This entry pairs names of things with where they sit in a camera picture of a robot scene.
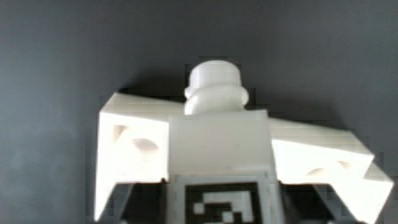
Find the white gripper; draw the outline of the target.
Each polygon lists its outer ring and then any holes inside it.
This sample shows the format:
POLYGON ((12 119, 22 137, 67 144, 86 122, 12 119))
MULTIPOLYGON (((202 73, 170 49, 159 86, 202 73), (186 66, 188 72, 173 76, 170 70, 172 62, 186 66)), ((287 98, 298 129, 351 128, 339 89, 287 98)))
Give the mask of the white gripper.
MULTIPOLYGON (((99 111, 94 217, 102 224, 165 224, 168 123, 184 106, 113 94, 99 111)), ((392 180, 348 131, 268 116, 280 184, 326 184, 362 224, 374 224, 392 180)))

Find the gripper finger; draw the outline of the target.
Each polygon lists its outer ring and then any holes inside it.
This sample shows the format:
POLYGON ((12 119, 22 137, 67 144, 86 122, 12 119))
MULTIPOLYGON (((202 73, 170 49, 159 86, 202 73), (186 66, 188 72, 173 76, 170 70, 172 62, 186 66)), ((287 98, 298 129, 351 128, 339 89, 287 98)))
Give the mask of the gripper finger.
POLYGON ((285 224, 362 224, 326 184, 280 184, 285 224))

